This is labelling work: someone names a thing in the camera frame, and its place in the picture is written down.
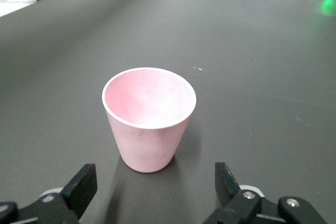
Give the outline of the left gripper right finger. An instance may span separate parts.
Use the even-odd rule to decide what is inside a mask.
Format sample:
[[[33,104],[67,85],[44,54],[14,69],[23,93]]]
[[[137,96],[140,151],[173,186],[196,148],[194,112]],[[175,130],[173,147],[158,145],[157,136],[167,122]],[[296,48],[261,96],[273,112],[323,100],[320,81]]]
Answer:
[[[215,163],[215,191],[220,207],[205,223],[326,223],[303,198],[284,196],[274,203],[258,188],[239,185],[224,162]]]

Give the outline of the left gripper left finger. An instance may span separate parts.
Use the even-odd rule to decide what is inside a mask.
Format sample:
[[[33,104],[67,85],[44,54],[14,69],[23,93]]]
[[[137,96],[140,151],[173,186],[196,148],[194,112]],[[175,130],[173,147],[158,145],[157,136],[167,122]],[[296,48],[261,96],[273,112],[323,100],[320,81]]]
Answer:
[[[79,223],[97,189],[96,166],[85,164],[63,188],[44,192],[26,207],[1,202],[1,223]]]

